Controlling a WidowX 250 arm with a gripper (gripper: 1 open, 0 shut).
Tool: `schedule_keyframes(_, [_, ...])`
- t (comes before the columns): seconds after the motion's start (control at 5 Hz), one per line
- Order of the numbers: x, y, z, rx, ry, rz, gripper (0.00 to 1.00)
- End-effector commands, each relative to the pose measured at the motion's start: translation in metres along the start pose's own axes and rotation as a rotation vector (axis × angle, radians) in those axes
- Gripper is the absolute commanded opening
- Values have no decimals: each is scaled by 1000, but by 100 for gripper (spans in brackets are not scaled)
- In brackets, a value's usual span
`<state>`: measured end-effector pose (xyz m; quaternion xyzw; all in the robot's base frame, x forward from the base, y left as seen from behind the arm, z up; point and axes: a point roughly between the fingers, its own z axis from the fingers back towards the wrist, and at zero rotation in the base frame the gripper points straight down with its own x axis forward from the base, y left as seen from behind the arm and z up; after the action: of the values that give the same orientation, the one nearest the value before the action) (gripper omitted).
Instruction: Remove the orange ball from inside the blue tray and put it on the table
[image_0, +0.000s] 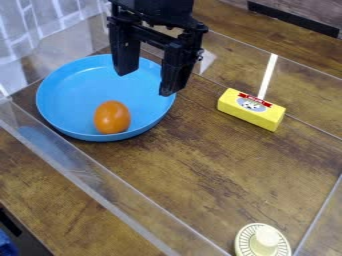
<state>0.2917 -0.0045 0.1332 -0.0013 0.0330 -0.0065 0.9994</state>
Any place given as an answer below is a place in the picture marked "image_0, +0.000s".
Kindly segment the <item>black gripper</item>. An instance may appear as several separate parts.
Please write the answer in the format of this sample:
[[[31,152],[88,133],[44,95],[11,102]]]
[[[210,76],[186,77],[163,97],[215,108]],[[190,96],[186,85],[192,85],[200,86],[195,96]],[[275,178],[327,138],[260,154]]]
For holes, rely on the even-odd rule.
[[[139,67],[140,42],[167,44],[171,38],[152,30],[179,28],[180,35],[164,48],[159,94],[169,96],[182,90],[194,65],[203,59],[202,39],[207,26],[192,17],[194,0],[108,0],[109,45],[113,68],[119,76]]]

